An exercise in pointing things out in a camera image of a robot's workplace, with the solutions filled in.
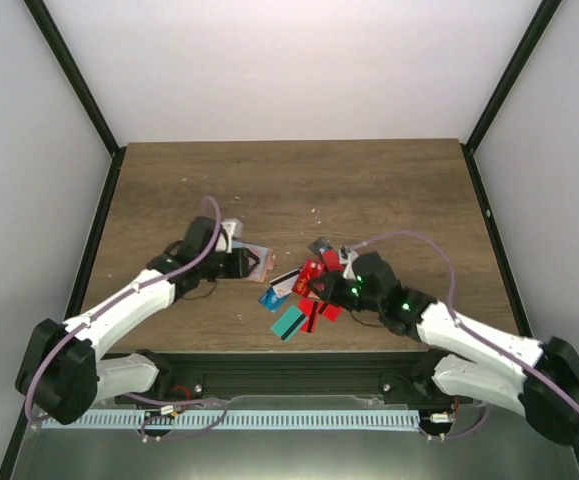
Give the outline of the pink card holder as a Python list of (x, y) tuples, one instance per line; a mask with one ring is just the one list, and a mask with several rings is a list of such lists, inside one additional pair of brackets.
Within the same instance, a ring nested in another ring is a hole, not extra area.
[(234, 248), (246, 248), (258, 258), (258, 263), (254, 266), (247, 280), (263, 282), (267, 273), (275, 266), (275, 256), (271, 248), (244, 243), (240, 241), (233, 242)]

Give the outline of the red VIP card front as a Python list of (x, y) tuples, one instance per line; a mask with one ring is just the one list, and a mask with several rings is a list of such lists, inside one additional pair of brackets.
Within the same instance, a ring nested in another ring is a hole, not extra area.
[(324, 265), (313, 259), (308, 259), (299, 270), (298, 277), (292, 287), (292, 292), (303, 297), (311, 295), (309, 282), (319, 278), (324, 273)]

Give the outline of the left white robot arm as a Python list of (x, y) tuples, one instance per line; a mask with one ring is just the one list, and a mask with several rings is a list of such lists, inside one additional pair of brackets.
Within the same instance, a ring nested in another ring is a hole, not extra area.
[(183, 239), (150, 260), (138, 276), (88, 311), (57, 323), (40, 322), (32, 331), (15, 381), (27, 419), (39, 407), (62, 425), (78, 420), (92, 405), (117, 396), (140, 395), (160, 404), (173, 392), (166, 360), (149, 350), (109, 359), (107, 352), (148, 317), (164, 310), (201, 281), (243, 279), (260, 257), (235, 246), (240, 220), (196, 217)]

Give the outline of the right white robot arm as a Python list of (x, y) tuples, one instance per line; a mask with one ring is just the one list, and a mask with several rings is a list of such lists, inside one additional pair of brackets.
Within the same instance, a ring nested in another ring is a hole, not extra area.
[(391, 333), (441, 350), (413, 378), (420, 400), (480, 400), (518, 414), (559, 445), (579, 435), (579, 354), (569, 342), (507, 333), (458, 313), (450, 301), (403, 285), (376, 252), (355, 255), (308, 285), (331, 305), (374, 312)]

